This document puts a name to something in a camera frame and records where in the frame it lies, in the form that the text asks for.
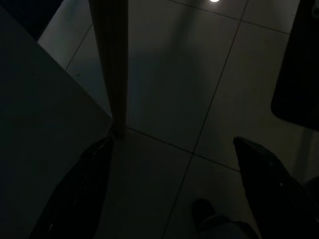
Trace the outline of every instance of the wooden post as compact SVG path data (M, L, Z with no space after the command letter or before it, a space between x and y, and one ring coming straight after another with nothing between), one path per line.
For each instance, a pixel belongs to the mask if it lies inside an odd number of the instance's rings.
M116 136L126 128L128 0L90 0L90 8Z

